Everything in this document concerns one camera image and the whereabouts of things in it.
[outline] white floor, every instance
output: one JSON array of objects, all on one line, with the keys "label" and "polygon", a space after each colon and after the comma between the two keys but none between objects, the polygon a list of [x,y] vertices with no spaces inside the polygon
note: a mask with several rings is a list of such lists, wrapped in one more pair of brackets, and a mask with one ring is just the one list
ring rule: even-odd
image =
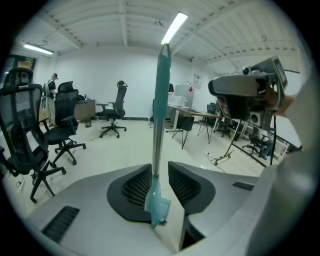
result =
[{"label": "white floor", "polygon": [[[120,138],[114,132],[108,132],[103,138],[99,138],[102,126],[107,121],[97,120],[92,122],[92,127],[85,128],[81,123],[77,134],[72,137],[78,143],[86,143],[86,149],[79,147],[72,153],[77,159],[77,165],[73,166],[68,154],[64,154],[58,161],[58,167],[65,167],[66,175],[61,172],[48,178],[48,182],[56,194],[68,187],[70,184],[97,174],[111,172],[117,169],[146,164],[152,162],[153,129],[146,121],[120,120],[118,125],[126,126],[127,131],[119,131]],[[162,156],[160,162],[160,182],[162,196],[171,200],[170,212],[166,226],[158,226],[155,231],[161,239],[172,249],[178,250],[181,229],[183,224],[184,210],[169,185],[168,161],[183,162],[189,165],[222,172],[223,169],[229,174],[246,176],[260,176],[263,167],[252,160],[249,156],[235,147],[231,147],[231,158],[219,162],[214,166],[209,160],[225,154],[230,145],[231,139],[221,137],[221,133],[213,133],[211,143],[208,144],[207,131],[204,130],[197,136],[199,124],[194,124],[190,131],[184,149],[181,149],[182,133],[177,134],[173,139],[173,133],[164,133]],[[50,159],[56,156],[50,146]],[[32,190],[32,179],[30,175],[24,176],[24,187],[22,193],[17,192],[16,183],[22,180],[22,176],[13,177],[8,173],[2,182],[17,213],[25,219],[34,209],[40,207],[45,201],[51,198],[44,184],[41,184],[35,194],[37,204],[29,199]]]}]

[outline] chair headrest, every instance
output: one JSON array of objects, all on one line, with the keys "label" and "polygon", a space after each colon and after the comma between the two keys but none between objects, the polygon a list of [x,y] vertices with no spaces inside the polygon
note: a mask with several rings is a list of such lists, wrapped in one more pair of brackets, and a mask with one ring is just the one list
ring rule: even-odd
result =
[{"label": "chair headrest", "polygon": [[25,67],[16,67],[11,69],[5,76],[3,87],[6,86],[26,86],[32,84],[34,72]]},{"label": "chair headrest", "polygon": [[122,80],[120,80],[117,84],[116,84],[116,86],[119,88],[120,86],[125,86],[125,87],[128,87],[128,85],[125,83],[125,81],[122,81]]},{"label": "chair headrest", "polygon": [[58,92],[62,93],[62,92],[70,92],[73,91],[74,87],[73,87],[73,82],[74,81],[69,81],[69,82],[63,82],[59,85],[58,87]]}]

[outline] white ceiling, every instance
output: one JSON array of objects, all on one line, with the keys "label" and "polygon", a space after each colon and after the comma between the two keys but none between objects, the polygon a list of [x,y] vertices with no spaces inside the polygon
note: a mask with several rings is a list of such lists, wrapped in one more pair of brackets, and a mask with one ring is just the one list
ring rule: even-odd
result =
[{"label": "white ceiling", "polygon": [[61,55],[84,46],[160,49],[177,12],[188,19],[170,42],[172,53],[203,61],[215,75],[240,72],[273,55],[284,69],[300,70],[294,30],[262,0],[52,0],[16,40],[47,40],[44,47]]}]

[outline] black office chair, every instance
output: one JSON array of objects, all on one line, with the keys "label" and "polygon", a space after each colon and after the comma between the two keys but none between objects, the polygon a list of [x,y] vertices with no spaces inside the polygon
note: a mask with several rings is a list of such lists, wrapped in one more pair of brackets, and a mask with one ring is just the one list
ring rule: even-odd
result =
[{"label": "black office chair", "polygon": [[59,145],[54,149],[54,152],[58,154],[53,160],[53,167],[56,166],[56,161],[67,152],[72,158],[72,164],[76,165],[77,160],[70,152],[70,149],[83,147],[86,149],[86,144],[77,144],[76,141],[70,139],[72,135],[76,135],[78,129],[78,122],[75,119],[75,106],[78,99],[79,91],[72,86],[73,81],[61,83],[58,87],[58,92],[55,95],[55,124],[56,127],[52,129],[48,128],[46,121],[48,118],[41,120],[46,129],[44,134],[49,141],[49,145]]},{"label": "black office chair", "polygon": [[120,138],[120,134],[117,131],[117,129],[124,129],[124,131],[127,131],[126,127],[122,127],[122,126],[117,126],[115,125],[115,121],[117,119],[121,119],[125,116],[126,112],[124,110],[124,98],[126,95],[126,91],[127,91],[127,84],[120,80],[116,86],[118,87],[118,93],[116,95],[116,99],[115,102],[108,102],[109,104],[112,104],[113,109],[106,109],[106,106],[108,104],[100,104],[98,103],[97,106],[102,106],[103,111],[101,112],[97,112],[95,115],[98,117],[104,117],[107,121],[109,121],[109,119],[112,119],[111,121],[111,126],[105,126],[102,127],[102,129],[106,129],[104,130],[101,134],[100,134],[100,138],[102,138],[104,136],[104,134],[106,134],[107,132],[113,130],[117,135],[117,138]]},{"label": "black office chair", "polygon": [[251,149],[251,154],[252,155],[254,152],[256,152],[259,156],[259,158],[263,158],[262,156],[262,148],[265,145],[264,143],[264,138],[266,138],[267,136],[262,134],[262,138],[259,138],[259,129],[257,127],[253,127],[253,130],[251,132],[251,134],[249,135],[249,141],[250,144],[242,146],[242,148],[248,148]]},{"label": "black office chair", "polygon": [[[33,189],[30,195],[36,203],[34,195],[41,182],[54,196],[46,177],[61,171],[63,167],[47,170],[53,164],[48,161],[48,140],[39,126],[39,109],[42,96],[42,86],[39,84],[11,85],[0,89],[0,127],[10,151],[8,159],[3,155],[4,148],[0,147],[0,162],[17,177],[19,174],[32,175]],[[32,150],[28,137],[33,136],[37,147]]]},{"label": "black office chair", "polygon": [[224,137],[227,135],[229,138],[231,138],[230,135],[230,129],[233,128],[233,121],[230,118],[224,117],[224,121],[222,122],[222,126],[220,128],[216,129],[215,132],[221,132],[221,137]]},{"label": "black office chair", "polygon": [[3,87],[11,85],[26,86],[33,82],[33,71],[25,67],[11,69],[4,78]]}]

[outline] fluorescent light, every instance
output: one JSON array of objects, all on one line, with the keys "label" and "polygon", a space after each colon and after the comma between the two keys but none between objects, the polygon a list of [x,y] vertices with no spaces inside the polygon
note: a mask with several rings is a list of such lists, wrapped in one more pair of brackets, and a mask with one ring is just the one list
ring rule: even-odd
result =
[{"label": "fluorescent light", "polygon": [[161,41],[162,45],[169,44],[171,38],[175,35],[175,33],[178,31],[178,29],[181,27],[181,25],[185,22],[187,18],[188,16],[186,14],[178,12],[172,24],[170,25],[168,31],[165,33],[164,38]]},{"label": "fluorescent light", "polygon": [[30,43],[25,43],[23,45],[23,47],[27,48],[27,49],[30,49],[30,50],[34,50],[34,51],[40,52],[40,53],[43,53],[43,54],[48,54],[48,55],[54,54],[54,52],[51,51],[51,50],[47,50],[45,48],[30,44]]}]

